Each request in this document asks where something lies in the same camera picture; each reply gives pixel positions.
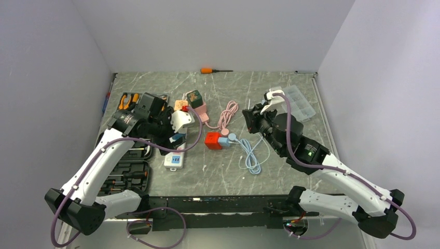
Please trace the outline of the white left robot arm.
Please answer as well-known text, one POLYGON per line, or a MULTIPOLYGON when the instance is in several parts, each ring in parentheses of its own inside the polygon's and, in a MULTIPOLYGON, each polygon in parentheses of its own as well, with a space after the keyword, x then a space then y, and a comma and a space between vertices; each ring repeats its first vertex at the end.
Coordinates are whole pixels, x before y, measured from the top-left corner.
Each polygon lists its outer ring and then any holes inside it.
POLYGON ((61 188, 51 188, 46 193, 45 201, 55 220, 88 236, 106 219, 124 213, 144 217, 150 208, 146 192, 129 187, 104 196, 102 186, 136 142, 156 147, 163 155, 175 152, 184 139, 173 141, 173 136, 194 121, 192 112, 175 110, 157 95, 143 93, 140 98, 134 94, 122 97, 86 162, 61 188))

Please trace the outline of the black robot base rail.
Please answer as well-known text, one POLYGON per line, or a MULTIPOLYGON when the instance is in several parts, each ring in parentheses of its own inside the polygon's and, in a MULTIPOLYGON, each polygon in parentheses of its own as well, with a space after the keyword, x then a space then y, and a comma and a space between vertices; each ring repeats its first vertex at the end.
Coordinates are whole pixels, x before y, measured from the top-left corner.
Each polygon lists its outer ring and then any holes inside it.
POLYGON ((265 227, 282 229, 289 218, 317 212, 301 211, 287 195, 150 197, 145 214, 124 213, 118 219, 148 218, 153 231, 182 228, 265 227))

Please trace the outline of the orange handled screwdriver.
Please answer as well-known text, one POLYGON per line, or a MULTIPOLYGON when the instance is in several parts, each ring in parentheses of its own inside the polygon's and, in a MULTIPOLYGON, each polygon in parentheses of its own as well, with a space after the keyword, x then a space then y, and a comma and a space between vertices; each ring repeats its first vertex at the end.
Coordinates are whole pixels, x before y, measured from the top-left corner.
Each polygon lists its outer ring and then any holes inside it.
POLYGON ((213 73, 220 73, 220 72, 233 72, 233 70, 217 70, 213 68, 201 68, 200 73, 201 74, 213 74, 213 73))

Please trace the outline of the clear plastic screw organizer box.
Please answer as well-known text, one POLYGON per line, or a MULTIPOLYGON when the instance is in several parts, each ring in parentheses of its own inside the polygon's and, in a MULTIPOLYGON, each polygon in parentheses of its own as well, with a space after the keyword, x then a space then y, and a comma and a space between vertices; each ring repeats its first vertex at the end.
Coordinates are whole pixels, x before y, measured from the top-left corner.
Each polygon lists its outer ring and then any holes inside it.
POLYGON ((316 114, 314 108, 296 85, 291 85, 284 88, 281 86, 276 86, 269 89, 269 91, 276 90, 282 90, 284 92, 291 105, 291 114, 296 118, 297 121, 307 121, 316 114))

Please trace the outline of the white long power strip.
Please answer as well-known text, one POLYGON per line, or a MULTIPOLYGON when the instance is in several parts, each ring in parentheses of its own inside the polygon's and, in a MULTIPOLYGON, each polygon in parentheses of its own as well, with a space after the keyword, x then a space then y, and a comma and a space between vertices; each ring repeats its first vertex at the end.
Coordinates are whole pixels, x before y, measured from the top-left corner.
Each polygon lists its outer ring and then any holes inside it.
MULTIPOLYGON (((187 128, 181 128, 179 132, 172 136, 170 141, 175 142, 178 139, 186 138, 187 128)), ((168 153, 164 158, 164 167, 172 172, 183 168, 185 153, 168 153)))

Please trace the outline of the light blue cube adapter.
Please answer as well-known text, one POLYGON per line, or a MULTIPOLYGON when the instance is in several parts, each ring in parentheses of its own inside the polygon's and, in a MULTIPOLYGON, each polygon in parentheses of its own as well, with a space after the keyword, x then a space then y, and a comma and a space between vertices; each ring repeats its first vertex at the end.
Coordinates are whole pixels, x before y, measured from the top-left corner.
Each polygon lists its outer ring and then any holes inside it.
POLYGON ((230 147, 230 146, 231 146, 230 139, 227 138, 227 137, 219 137, 219 138, 218 138, 218 144, 219 144, 221 147, 230 147))

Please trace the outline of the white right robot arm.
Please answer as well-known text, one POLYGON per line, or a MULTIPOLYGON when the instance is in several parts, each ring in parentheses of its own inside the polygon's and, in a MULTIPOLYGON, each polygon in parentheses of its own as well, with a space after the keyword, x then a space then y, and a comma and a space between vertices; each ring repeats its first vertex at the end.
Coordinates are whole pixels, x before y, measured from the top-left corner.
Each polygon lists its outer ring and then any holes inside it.
POLYGON ((273 150, 293 169, 335 185, 341 195, 327 195, 301 186, 293 186, 282 210, 292 215, 303 212, 325 213, 356 224, 363 232, 379 239, 391 235, 396 227, 397 208, 404 193, 372 184, 351 171, 329 149, 303 135, 303 124, 295 117, 276 110, 263 111, 256 104, 244 109, 246 126, 251 134, 259 133, 273 150))

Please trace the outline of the red cube socket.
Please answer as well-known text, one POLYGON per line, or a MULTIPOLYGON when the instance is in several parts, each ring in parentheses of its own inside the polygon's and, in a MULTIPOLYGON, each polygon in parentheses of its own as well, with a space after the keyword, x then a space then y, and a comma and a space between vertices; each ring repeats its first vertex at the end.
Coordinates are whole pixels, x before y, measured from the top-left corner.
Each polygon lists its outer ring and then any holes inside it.
POLYGON ((207 132, 204 140, 204 144, 208 149, 211 150, 221 150, 222 146, 219 143, 219 138, 221 138, 219 132, 207 132))

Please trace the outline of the orange wooden cube adapter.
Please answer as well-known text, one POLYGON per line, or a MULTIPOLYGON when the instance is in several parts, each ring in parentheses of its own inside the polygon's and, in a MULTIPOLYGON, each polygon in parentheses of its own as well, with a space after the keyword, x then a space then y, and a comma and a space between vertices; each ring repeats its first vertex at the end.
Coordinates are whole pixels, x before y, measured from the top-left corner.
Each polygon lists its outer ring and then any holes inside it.
POLYGON ((182 110, 184 106, 188 106, 187 100, 176 100, 174 103, 174 110, 182 110))

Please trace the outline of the orange handled pliers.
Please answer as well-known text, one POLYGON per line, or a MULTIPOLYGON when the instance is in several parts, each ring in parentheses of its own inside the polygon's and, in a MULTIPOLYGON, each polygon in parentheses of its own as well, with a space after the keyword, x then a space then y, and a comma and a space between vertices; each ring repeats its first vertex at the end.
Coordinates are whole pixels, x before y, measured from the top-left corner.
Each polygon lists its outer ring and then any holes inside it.
POLYGON ((118 109, 129 109, 138 102, 139 97, 140 95, 138 93, 123 93, 118 104, 118 109))

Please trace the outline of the pink power strip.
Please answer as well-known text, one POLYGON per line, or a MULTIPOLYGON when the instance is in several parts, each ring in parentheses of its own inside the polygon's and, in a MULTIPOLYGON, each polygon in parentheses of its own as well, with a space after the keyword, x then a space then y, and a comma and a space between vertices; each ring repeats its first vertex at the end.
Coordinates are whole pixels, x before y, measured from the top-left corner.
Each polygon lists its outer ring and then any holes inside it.
MULTIPOLYGON (((187 100, 186 94, 187 93, 183 94, 183 100, 187 100)), ((200 117, 202 123, 206 123, 209 121, 209 117, 207 115, 207 105, 204 100, 203 100, 203 105, 198 108, 195 108, 194 110, 197 113, 197 115, 200 117)))

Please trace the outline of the dark green cube adapter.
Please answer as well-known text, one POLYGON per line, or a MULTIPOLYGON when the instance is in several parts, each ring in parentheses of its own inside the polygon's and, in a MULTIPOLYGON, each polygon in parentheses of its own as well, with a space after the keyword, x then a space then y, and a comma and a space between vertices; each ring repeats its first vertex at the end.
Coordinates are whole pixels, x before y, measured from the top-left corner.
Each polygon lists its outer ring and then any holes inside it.
POLYGON ((186 94, 188 103, 192 108, 198 108, 203 105, 203 98, 198 90, 193 90, 186 94))

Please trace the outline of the black open tool case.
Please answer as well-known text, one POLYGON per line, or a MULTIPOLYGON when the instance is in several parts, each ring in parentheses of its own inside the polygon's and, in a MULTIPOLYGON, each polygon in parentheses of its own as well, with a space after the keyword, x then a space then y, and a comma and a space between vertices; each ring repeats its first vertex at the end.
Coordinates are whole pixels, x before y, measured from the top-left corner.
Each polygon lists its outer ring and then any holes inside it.
POLYGON ((135 142, 110 172, 102 184, 99 196, 107 196, 122 192, 132 187, 147 192, 150 166, 148 160, 153 155, 151 146, 135 142), (142 172, 141 178, 127 177, 129 173, 142 172))

